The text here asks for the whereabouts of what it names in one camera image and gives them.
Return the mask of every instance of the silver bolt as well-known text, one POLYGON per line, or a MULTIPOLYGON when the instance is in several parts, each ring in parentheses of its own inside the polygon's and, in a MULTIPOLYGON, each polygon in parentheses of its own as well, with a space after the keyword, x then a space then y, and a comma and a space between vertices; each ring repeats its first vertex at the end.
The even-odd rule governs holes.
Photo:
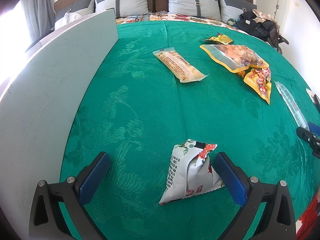
POLYGON ((44 180, 39 181, 38 186, 42 187, 45 184, 44 180))
POLYGON ((68 183, 72 183, 72 182, 75 181, 75 179, 76 179, 76 178, 75 178, 74 176, 70 176, 70 177, 67 178, 67 182, 68 182, 68 183))
POLYGON ((280 185, 283 186, 283 187, 285 187, 285 186, 287 186, 287 183, 286 183, 284 180, 281 180, 281 181, 280 181, 280 185))
POLYGON ((254 177, 254 176, 250 177, 250 180, 251 180, 251 182, 253 182, 253 183, 257 183, 257 182, 259 181, 258 178, 257 178, 257 177, 254 177))

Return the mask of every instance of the curtain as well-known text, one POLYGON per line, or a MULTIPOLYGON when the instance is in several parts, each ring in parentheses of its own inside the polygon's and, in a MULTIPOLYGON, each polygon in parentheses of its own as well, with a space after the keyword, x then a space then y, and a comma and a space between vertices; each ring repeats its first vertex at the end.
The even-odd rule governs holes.
POLYGON ((54 27, 53 0, 21 0, 30 37, 36 41, 54 27))

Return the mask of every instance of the green tablecloth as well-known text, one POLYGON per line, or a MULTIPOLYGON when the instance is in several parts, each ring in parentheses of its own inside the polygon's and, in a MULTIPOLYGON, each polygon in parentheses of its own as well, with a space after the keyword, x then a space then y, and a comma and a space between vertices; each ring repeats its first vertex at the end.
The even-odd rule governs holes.
MULTIPOLYGON (((248 176, 266 183, 286 180, 298 218, 315 192, 320 164, 297 138, 296 123, 274 81, 287 87, 308 121, 319 124, 320 118, 305 91, 308 86, 292 65, 263 41, 222 27, 151 21, 119 25, 118 30, 119 41, 92 79, 76 114, 61 170, 64 181, 100 151, 111 155, 110 171, 86 205, 104 235, 109 240, 218 238, 239 209, 226 188, 158 204, 172 148, 188 138, 217 143, 211 158, 224 151, 248 176), (269 63, 270 106, 199 48, 202 39, 217 32, 255 50, 269 63), (174 47, 209 76, 180 83, 152 54, 167 47, 174 47)), ((247 238, 253 232, 251 228, 247 238)))

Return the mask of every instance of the white board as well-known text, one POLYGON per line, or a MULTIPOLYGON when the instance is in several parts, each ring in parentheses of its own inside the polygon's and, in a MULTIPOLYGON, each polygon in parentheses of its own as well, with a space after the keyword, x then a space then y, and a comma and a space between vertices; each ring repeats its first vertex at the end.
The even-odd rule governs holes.
POLYGON ((41 47, 0 101, 0 206, 23 240, 36 185, 59 182, 78 107, 117 40, 114 9, 93 14, 41 47))

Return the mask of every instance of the floral bedsheet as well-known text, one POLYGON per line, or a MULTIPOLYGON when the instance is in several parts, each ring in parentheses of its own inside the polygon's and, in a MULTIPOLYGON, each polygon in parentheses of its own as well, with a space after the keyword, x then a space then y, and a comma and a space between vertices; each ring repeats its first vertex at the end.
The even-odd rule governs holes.
POLYGON ((228 28, 230 30, 234 30, 237 32, 241 32, 247 34, 246 32, 239 30, 235 27, 229 26, 224 22, 207 19, 207 18, 198 18, 193 16, 181 15, 181 14, 162 14, 162 13, 148 13, 139 16, 132 16, 126 18, 119 18, 116 19, 117 24, 124 24, 124 23, 132 23, 132 22, 142 22, 142 21, 185 21, 185 22, 197 22, 203 24, 209 24, 214 26, 220 26, 224 28, 228 28))

